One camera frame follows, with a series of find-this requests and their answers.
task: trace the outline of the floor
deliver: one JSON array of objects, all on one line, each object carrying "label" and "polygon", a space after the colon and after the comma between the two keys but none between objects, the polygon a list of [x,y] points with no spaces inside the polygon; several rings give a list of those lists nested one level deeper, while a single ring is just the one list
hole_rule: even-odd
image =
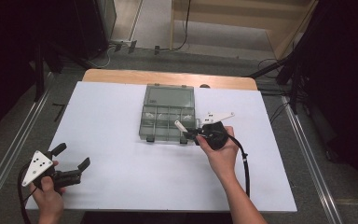
[{"label": "floor", "polygon": [[[136,47],[142,49],[169,47],[171,1],[116,0],[115,4],[118,16],[121,13],[124,16],[123,19],[117,16],[114,41],[137,41]],[[185,22],[176,21],[174,26],[173,47],[176,48],[185,39]],[[258,61],[275,58],[265,30],[191,21],[186,44],[179,51]]]}]

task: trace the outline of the cable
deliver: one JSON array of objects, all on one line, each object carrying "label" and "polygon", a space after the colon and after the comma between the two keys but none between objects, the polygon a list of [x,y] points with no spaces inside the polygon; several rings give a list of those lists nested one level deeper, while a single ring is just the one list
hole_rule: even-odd
[{"label": "cable", "polygon": [[24,220],[25,224],[31,224],[31,220],[30,218],[28,218],[28,214],[27,211],[25,210],[25,201],[22,198],[22,185],[21,185],[21,180],[22,180],[22,175],[24,173],[24,171],[26,169],[28,169],[28,167],[30,166],[31,161],[27,162],[24,166],[22,166],[20,172],[19,172],[19,176],[17,178],[17,192],[19,195],[19,200],[20,200],[20,207],[21,207],[21,215],[22,215],[22,219]]},{"label": "cable", "polygon": [[187,25],[188,25],[188,16],[190,15],[190,5],[191,5],[191,0],[188,0],[188,7],[187,7],[187,16],[186,16],[186,26],[185,26],[185,40],[183,41],[182,45],[178,48],[175,49],[154,49],[155,51],[177,51],[179,49],[182,48],[182,46],[186,43],[187,41]]},{"label": "cable", "polygon": [[290,96],[290,92],[286,92],[284,90],[267,90],[263,88],[257,88],[257,89],[261,92],[262,95],[265,96]]},{"label": "cable", "polygon": [[[276,60],[276,59],[265,59],[265,60],[262,60],[260,63],[258,63],[258,65],[257,65],[257,71],[260,71],[260,65],[261,65],[261,63],[263,63],[263,62],[265,62],[265,61],[275,61],[275,62],[277,62],[278,60]],[[266,74],[264,74],[263,75],[264,77],[268,77],[268,78],[276,78],[276,77],[269,77],[269,76],[267,76]]]},{"label": "cable", "polygon": [[248,195],[248,197],[250,197],[250,195],[251,195],[251,179],[249,176],[249,165],[248,165],[248,159],[247,159],[248,154],[246,154],[244,152],[241,143],[234,136],[231,136],[229,134],[227,134],[227,135],[235,143],[235,145],[237,145],[237,147],[239,147],[241,150],[241,155],[242,155],[242,160],[243,160],[243,168],[245,170],[246,194]]},{"label": "cable", "polygon": [[34,190],[27,196],[24,198],[24,200],[22,200],[24,203],[26,203],[28,201],[28,199],[34,194],[34,192],[37,190],[37,188],[34,188]]},{"label": "cable", "polygon": [[107,58],[108,58],[107,64],[102,65],[102,66],[98,66],[97,64],[92,63],[91,61],[88,61],[88,63],[90,63],[90,64],[92,64],[92,65],[96,66],[97,68],[105,68],[107,65],[109,65],[109,64],[110,64],[109,50],[111,50],[112,48],[113,48],[113,47],[111,47],[110,49],[108,49],[108,50],[106,51],[106,56],[107,56]]},{"label": "cable", "polygon": [[275,110],[274,114],[271,116],[271,118],[269,119],[269,123],[272,124],[274,122],[274,120],[280,116],[280,114],[283,112],[283,110],[290,104],[289,103],[285,103],[283,105],[278,106],[278,108]]},{"label": "cable", "polygon": [[[182,29],[183,29],[183,32],[187,35],[187,28],[185,26],[186,22],[188,22],[188,19],[186,21],[182,21]],[[190,44],[187,43],[187,49],[186,50],[189,50],[190,49]]]}]

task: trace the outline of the white board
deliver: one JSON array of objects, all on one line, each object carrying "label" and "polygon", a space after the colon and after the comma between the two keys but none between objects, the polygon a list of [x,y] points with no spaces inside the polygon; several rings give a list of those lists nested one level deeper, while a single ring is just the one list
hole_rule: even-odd
[{"label": "white board", "polygon": [[[90,157],[81,184],[67,188],[66,209],[228,211],[226,194],[195,145],[146,143],[139,125],[146,85],[78,82],[50,149],[66,143],[57,170]],[[259,91],[195,88],[196,116],[234,112],[223,120],[249,154],[251,200],[260,211],[296,211]],[[236,175],[245,188],[241,155]],[[28,209],[36,209],[33,199]]]}]

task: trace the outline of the wooden table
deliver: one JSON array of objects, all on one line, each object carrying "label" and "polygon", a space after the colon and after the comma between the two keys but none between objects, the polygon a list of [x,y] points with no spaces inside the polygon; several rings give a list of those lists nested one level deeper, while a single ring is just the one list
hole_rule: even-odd
[{"label": "wooden table", "polygon": [[[186,20],[188,2],[172,0],[170,49],[174,21]],[[316,0],[192,0],[188,20],[265,29],[275,57],[280,59],[296,35],[304,32],[317,3]]]},{"label": "wooden table", "polygon": [[86,71],[83,81],[114,82],[129,84],[158,83],[161,85],[187,85],[199,87],[202,84],[214,89],[257,91],[255,80],[249,77],[221,77],[201,74],[162,73],[134,70],[103,70]]}]

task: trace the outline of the table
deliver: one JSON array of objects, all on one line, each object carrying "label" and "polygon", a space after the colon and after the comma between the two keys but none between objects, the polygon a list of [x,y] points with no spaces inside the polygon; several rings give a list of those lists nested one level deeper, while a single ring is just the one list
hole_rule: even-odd
[{"label": "table", "polygon": [[[188,2],[188,0],[172,0],[170,49],[173,44],[174,21],[186,20]],[[188,19],[265,29],[275,57],[281,59],[296,35],[305,30],[317,2],[316,0],[192,0]]]},{"label": "table", "polygon": [[[102,80],[116,83],[97,82]],[[89,211],[229,210],[224,190],[199,147],[140,140],[137,131],[145,83],[150,82],[208,84],[234,89],[195,88],[196,117],[206,114],[208,109],[222,112],[219,109],[230,108],[235,111],[236,116],[224,123],[237,124],[236,137],[246,142],[244,148],[250,155],[253,179],[251,188],[254,187],[251,199],[255,206],[260,211],[296,211],[264,103],[253,80],[122,70],[86,72],[83,81],[77,83],[52,141],[50,148],[61,142],[68,146],[60,155],[60,170],[73,170],[88,156],[91,160],[82,183],[68,188],[65,193],[65,208]],[[236,164],[237,178],[244,188],[240,154]],[[27,208],[36,208],[33,199],[27,203]]]},{"label": "table", "polygon": [[249,77],[219,77],[201,74],[161,73],[134,70],[90,69],[83,77],[87,82],[114,82],[130,84],[159,83],[161,85],[187,85],[199,87],[207,84],[211,88],[256,91],[255,80]]}]

